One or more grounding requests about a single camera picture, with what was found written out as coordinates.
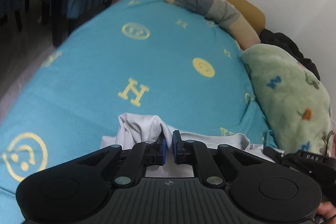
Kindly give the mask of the person's right hand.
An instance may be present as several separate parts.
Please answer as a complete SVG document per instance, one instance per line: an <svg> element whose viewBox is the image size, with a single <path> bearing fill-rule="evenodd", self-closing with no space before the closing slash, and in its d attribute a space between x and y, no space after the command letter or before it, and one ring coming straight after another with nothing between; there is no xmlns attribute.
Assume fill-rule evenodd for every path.
<svg viewBox="0 0 336 224"><path fill-rule="evenodd" d="M330 201L320 203L317 214L321 215L325 220L331 218L328 223L335 224L336 208Z"/></svg>

